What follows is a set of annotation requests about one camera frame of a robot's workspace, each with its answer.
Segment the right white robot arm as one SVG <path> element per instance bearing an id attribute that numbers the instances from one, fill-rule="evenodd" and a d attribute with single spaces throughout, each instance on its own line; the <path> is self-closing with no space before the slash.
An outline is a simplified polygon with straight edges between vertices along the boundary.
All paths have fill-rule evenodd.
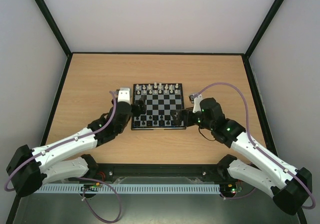
<path id="1" fill-rule="evenodd" d="M 214 98 L 196 97 L 193 107 L 171 111 L 174 124 L 197 125 L 209 130 L 214 139 L 252 162 L 245 164 L 232 155 L 218 163 L 218 175 L 244 181 L 270 196 L 286 214 L 295 215 L 312 193 L 312 174 L 297 169 L 271 153 L 237 121 L 226 118 Z"/>

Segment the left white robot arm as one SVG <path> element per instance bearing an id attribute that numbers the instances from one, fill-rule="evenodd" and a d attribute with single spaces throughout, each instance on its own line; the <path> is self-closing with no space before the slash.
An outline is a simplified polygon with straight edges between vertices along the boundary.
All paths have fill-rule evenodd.
<path id="1" fill-rule="evenodd" d="M 19 147 L 6 171 L 8 183 L 6 191 L 15 191 L 17 196 L 26 197 L 41 186 L 68 178 L 93 178 L 98 172 L 98 164 L 89 154 L 70 159 L 80 152 L 99 147 L 121 134 L 131 117 L 146 113 L 146 98 L 135 103 L 125 94 L 114 97 L 109 113 L 102 114 L 79 132 L 50 145 L 29 148 Z"/>

